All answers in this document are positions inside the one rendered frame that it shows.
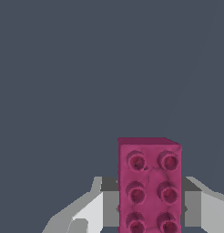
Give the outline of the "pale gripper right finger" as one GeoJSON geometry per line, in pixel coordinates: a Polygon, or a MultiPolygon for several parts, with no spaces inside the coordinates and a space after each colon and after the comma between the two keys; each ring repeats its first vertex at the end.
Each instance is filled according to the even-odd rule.
{"type": "Polygon", "coordinates": [[[181,178],[181,222],[207,233],[224,233],[224,194],[194,177],[181,178]]]}

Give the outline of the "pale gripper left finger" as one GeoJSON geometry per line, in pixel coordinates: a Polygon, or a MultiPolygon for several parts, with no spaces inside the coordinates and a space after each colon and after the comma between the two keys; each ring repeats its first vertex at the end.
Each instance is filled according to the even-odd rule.
{"type": "Polygon", "coordinates": [[[42,233],[101,233],[119,227],[116,177],[94,177],[91,189],[50,218],[42,233]]]}

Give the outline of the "magenta studded toy brick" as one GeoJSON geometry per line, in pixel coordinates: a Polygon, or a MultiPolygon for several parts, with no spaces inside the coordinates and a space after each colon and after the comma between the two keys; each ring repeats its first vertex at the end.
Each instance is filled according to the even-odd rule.
{"type": "Polygon", "coordinates": [[[181,152],[164,137],[118,140],[119,233],[181,233],[181,152]]]}

